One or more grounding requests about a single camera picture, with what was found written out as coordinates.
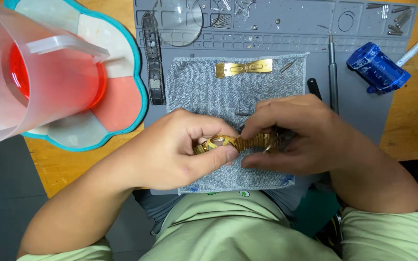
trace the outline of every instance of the gold clasp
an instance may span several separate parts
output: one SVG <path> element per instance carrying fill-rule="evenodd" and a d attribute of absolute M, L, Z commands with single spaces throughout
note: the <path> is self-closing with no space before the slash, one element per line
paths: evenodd
<path fill-rule="evenodd" d="M 264 59 L 250 62 L 248 64 L 216 64 L 216 77 L 222 79 L 240 73 L 271 73 L 272 59 Z"/>

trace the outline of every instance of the black screwdriver handle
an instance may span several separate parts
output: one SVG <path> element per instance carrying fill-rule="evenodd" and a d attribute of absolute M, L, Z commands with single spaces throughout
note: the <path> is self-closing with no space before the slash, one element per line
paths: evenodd
<path fill-rule="evenodd" d="M 314 78 L 307 80 L 307 86 L 309 87 L 309 92 L 317 96 L 322 101 L 322 95 L 319 90 L 319 86 L 317 85 L 317 80 Z"/>

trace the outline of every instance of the left hand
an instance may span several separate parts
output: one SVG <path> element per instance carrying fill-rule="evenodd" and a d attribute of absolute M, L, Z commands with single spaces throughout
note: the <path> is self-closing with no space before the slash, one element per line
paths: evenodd
<path fill-rule="evenodd" d="M 193 183 L 238 157 L 238 151 L 232 146 L 194 155 L 193 146 L 198 140 L 219 134 L 239 136 L 220 118 L 180 108 L 154 122 L 110 157 L 116 158 L 115 164 L 122 170 L 120 180 L 129 187 L 175 189 Z"/>

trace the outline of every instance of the floor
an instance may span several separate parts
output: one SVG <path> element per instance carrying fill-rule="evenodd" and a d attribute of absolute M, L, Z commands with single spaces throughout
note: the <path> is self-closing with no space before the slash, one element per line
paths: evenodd
<path fill-rule="evenodd" d="M 28 223 L 47 201 L 21 136 L 0 142 L 0 261 L 13 261 Z M 115 261 L 138 260 L 154 244 L 148 219 L 133 196 L 106 235 Z"/>

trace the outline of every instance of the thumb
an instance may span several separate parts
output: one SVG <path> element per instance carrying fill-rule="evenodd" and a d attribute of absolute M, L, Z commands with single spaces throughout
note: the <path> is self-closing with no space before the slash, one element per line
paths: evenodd
<path fill-rule="evenodd" d="M 232 162 L 238 155 L 235 147 L 220 146 L 199 155 L 189 156 L 188 165 L 195 178 L 200 178 Z"/>
<path fill-rule="evenodd" d="M 282 153 L 254 153 L 243 159 L 241 167 L 243 169 L 262 169 L 262 170 L 278 170 L 289 171 L 294 159 Z"/>

